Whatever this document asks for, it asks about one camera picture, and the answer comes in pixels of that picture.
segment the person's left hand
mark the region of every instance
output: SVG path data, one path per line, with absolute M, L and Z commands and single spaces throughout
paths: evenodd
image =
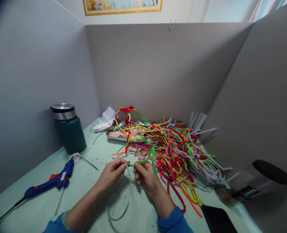
M 127 161 L 124 159 L 117 159 L 108 163 L 102 171 L 95 186 L 103 192 L 110 189 L 119 177 L 125 172 L 127 168 Z

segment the metal tray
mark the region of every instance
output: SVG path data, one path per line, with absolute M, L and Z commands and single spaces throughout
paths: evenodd
M 143 123 L 141 123 L 141 122 L 138 122 L 137 123 L 137 125 L 142 125 L 142 126 L 145 126 Z M 112 139 L 112 140 L 116 140 L 116 141 L 122 141 L 122 142 L 127 142 L 127 139 L 124 139 L 124 138 L 116 138 L 116 137 L 112 137 L 112 136 L 109 136 L 109 133 L 111 133 L 111 132 L 113 132 L 113 128 L 116 126 L 116 122 L 114 122 L 112 125 L 111 125 L 111 127 L 107 130 L 107 132 L 106 132 L 106 135 L 107 135 L 107 137 L 108 137 L 108 139 Z M 143 141 L 138 141 L 138 140 L 133 140 L 132 142 L 134 142 L 134 143 L 137 143 L 137 144 L 142 144 L 143 143 Z

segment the wall hook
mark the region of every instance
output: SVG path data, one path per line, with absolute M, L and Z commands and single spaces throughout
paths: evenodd
M 177 22 L 177 20 L 174 22 L 173 26 L 170 27 L 170 24 L 171 24 L 171 19 L 170 19 L 170 22 L 169 22 L 169 25 L 168 25 L 168 29 L 169 29 L 169 30 L 173 29 L 173 27 L 175 26 L 176 22 Z

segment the black lid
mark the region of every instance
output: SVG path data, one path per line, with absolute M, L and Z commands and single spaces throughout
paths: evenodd
M 50 106 L 50 109 L 53 110 L 54 113 L 65 113 L 73 111 L 74 106 L 71 104 L 53 104 Z
M 263 160 L 255 160 L 252 165 L 258 172 L 270 180 L 279 184 L 287 184 L 287 173 L 275 165 Z

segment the blue sleeve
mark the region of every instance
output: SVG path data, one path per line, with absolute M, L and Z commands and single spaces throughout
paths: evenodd
M 176 232 L 186 232 L 193 233 L 192 229 L 189 227 L 183 213 L 180 211 L 179 207 L 176 207 L 170 217 L 167 219 L 161 219 L 157 217 L 157 226 L 161 233 L 176 233 Z
M 67 212 L 59 215 L 56 221 L 49 221 L 43 233 L 74 233 L 73 231 L 68 230 L 63 223 L 66 214 Z

